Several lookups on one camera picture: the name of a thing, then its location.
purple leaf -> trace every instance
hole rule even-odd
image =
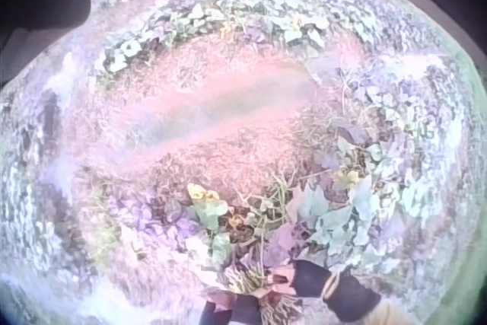
[[[294,225],[289,223],[283,224],[273,235],[277,237],[279,246],[285,250],[290,250],[294,244],[293,229]]]
[[[142,217],[146,221],[149,221],[152,218],[151,210],[146,205],[142,207]]]
[[[127,209],[131,209],[135,204],[136,204],[136,201],[134,199],[124,199],[122,201],[122,204],[127,208]]]
[[[194,222],[184,217],[180,218],[176,222],[176,226],[178,228],[179,234],[184,240],[186,240],[188,237],[197,235],[201,231],[201,227],[198,225],[197,222]]]
[[[264,253],[264,264],[274,267],[289,258],[289,250],[294,246],[294,225],[287,223],[272,233],[269,246]]]
[[[339,135],[353,145],[363,145],[370,139],[367,132],[344,118],[335,119],[333,125],[339,130]]]
[[[139,218],[140,217],[140,214],[141,214],[140,207],[133,206],[131,211],[132,211],[132,216],[134,216],[134,218]]]
[[[146,189],[142,192],[143,197],[147,202],[150,202],[152,199],[155,198],[155,191],[151,189]]]
[[[162,228],[162,225],[153,225],[151,229],[157,236],[162,235],[164,233],[164,229]]]
[[[331,171],[337,171],[340,168],[340,164],[335,156],[325,155],[321,161],[321,167]]]
[[[164,214],[169,222],[175,222],[182,215],[181,205],[175,199],[170,199],[164,205]]]
[[[119,203],[116,201],[116,198],[114,196],[110,196],[110,198],[108,199],[108,208],[112,212],[118,212]]]

ground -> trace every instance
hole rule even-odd
[[[228,285],[228,270],[257,266],[258,278],[297,256],[431,313],[475,228],[480,130],[456,61],[417,11],[393,0],[93,8],[16,84],[41,102],[24,116],[35,98],[17,98],[2,119],[24,131],[2,135],[19,146],[2,158],[23,161],[5,177],[42,178],[3,189],[35,222],[11,220],[4,247],[31,230],[34,253],[50,250],[27,251],[35,267],[86,296],[76,316],[197,317],[187,304]],[[307,323],[337,321],[322,304],[303,310]]]

sleeve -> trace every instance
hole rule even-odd
[[[382,298],[372,311],[362,319],[363,325],[421,325],[398,304]]]

heart-shaped leaf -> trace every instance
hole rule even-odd
[[[357,185],[352,199],[352,205],[355,207],[360,219],[363,221],[372,219],[371,197],[372,176],[369,174]]]
[[[334,230],[345,225],[350,220],[352,215],[353,206],[346,206],[343,209],[336,209],[334,211],[329,211],[325,215],[318,218],[316,224],[316,230],[325,228],[327,230]]]
[[[379,144],[373,144],[367,148],[368,153],[371,155],[372,160],[377,163],[382,160],[383,152]]]
[[[313,190],[308,182],[304,188],[304,202],[298,210],[299,218],[312,228],[317,218],[328,212],[328,208],[329,202],[321,186],[316,186]]]
[[[355,148],[355,146],[350,144],[342,136],[338,136],[336,146],[344,155],[353,156],[353,149]]]
[[[230,235],[225,232],[216,234],[212,241],[212,264],[220,270],[228,261],[231,254]]]

wrist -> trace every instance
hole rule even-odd
[[[355,277],[330,277],[323,290],[323,301],[340,321],[353,323],[363,319],[380,302],[381,296],[363,286]]]
[[[237,295],[232,306],[231,321],[261,325],[259,300],[252,295]]]
[[[298,297],[319,298],[323,295],[325,285],[332,273],[307,260],[294,263],[295,275],[291,287]]]

